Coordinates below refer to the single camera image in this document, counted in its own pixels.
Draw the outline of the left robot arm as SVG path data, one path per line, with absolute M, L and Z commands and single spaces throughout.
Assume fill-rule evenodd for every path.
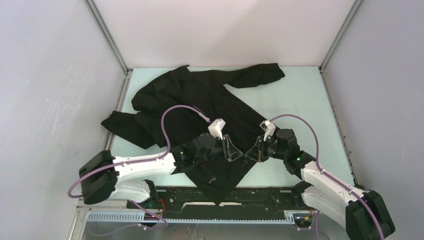
M 129 200 L 153 208 L 158 194 L 150 176 L 186 173 L 205 163 L 230 163 L 243 155 L 229 135 L 218 138 L 209 133 L 153 155 L 118 157 L 103 150 L 78 171 L 83 202 L 94 205 L 106 200 Z

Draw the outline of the black jacket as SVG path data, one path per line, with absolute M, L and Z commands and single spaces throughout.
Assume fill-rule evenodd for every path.
M 264 117 L 233 95 L 237 89 L 267 85 L 285 77 L 277 63 L 223 71 L 190 71 L 181 66 L 139 89 L 132 98 L 134 113 L 114 111 L 102 126 L 124 140 L 148 149 L 190 142 L 205 133 L 211 120 L 223 119 L 223 133 L 241 151 L 252 148 L 263 134 Z

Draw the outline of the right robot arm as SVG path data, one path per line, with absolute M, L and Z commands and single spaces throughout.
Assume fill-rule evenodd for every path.
M 297 209 L 308 206 L 320 211 L 342 226 L 351 240 L 380 240 L 396 231 L 378 192 L 349 185 L 319 169 L 316 158 L 300 149 L 291 129 L 280 129 L 275 136 L 259 136 L 245 156 L 256 162 L 282 160 L 287 171 L 301 180 L 291 189 L 291 204 Z

